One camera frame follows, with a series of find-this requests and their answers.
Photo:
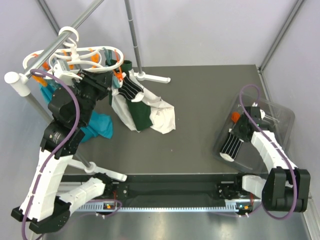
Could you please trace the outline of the white clip hanger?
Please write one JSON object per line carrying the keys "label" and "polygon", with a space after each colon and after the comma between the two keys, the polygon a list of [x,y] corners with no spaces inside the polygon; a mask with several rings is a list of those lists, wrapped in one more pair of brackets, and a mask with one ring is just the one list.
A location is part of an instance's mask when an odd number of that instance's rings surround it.
{"label": "white clip hanger", "polygon": [[[78,47],[77,43],[79,42],[79,33],[77,30],[70,26],[65,26],[60,29],[58,34],[61,35],[65,32],[75,34],[76,40],[69,38],[69,42],[64,41],[62,44],[66,48],[55,50],[44,61],[44,68],[49,73],[54,72],[53,60],[65,60],[69,66],[88,65],[91,67],[86,70],[93,73],[115,71],[120,69],[121,65],[124,63],[125,56],[119,49],[113,46]],[[106,53],[106,60],[111,60],[112,56],[115,56],[115,63],[111,63],[109,66],[102,66],[102,52]]]}

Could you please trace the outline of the black white striped sock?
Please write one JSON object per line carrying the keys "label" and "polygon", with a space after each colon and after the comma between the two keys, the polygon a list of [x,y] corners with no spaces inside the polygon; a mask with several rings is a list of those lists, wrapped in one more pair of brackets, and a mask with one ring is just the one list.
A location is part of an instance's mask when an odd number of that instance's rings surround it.
{"label": "black white striped sock", "polygon": [[118,88],[118,94],[132,103],[141,102],[145,96],[143,88],[135,83],[129,73],[125,73],[122,86]]}

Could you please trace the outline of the white and green shirt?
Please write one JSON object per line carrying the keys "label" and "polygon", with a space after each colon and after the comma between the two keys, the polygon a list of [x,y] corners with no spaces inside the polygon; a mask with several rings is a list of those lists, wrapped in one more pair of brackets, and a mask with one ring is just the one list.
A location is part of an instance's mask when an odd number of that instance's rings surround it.
{"label": "white and green shirt", "polygon": [[143,88],[144,97],[140,102],[131,102],[118,94],[122,81],[113,76],[113,83],[109,94],[109,105],[120,120],[131,131],[141,132],[151,128],[161,134],[168,134],[176,129],[175,107],[160,96],[144,87],[134,76],[132,62],[125,60],[120,67],[122,76],[130,74],[130,78]]}

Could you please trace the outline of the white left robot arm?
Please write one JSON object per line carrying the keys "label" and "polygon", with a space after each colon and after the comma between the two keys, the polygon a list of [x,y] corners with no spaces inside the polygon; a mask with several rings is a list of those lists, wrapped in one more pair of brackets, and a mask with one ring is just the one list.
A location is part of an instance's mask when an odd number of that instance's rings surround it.
{"label": "white left robot arm", "polygon": [[116,208],[112,179],[95,173],[77,188],[58,195],[65,169],[85,137],[96,102],[110,92],[112,74],[79,70],[71,84],[61,83],[48,102],[53,121],[44,131],[39,161],[29,192],[22,205],[11,216],[38,235],[60,231],[70,216],[82,205],[107,201],[106,208]]}

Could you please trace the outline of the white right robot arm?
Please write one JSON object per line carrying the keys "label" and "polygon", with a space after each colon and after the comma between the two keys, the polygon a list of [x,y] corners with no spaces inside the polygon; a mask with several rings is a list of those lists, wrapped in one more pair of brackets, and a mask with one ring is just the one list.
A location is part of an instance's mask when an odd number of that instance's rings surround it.
{"label": "white right robot arm", "polygon": [[298,168],[277,142],[274,131],[262,119],[259,106],[244,106],[243,113],[230,133],[240,141],[250,143],[261,157],[268,175],[245,175],[233,185],[239,198],[250,193],[261,198],[267,212],[286,212],[288,215],[307,210],[311,175]]}

